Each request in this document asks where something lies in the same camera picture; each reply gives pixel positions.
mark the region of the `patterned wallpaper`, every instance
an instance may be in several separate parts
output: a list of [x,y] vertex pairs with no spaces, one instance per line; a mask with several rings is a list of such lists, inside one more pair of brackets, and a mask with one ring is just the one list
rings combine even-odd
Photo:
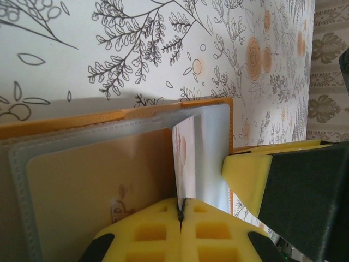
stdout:
[[349,96],[339,66],[349,47],[348,28],[347,0],[316,2],[307,139],[349,139]]

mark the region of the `card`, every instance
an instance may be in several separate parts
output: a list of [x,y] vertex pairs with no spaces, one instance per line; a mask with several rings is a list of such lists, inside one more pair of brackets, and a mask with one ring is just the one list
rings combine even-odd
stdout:
[[171,130],[36,157],[27,178],[43,261],[77,261],[97,232],[176,195]]
[[172,143],[178,206],[181,209],[184,198],[196,198],[194,116],[174,126]]

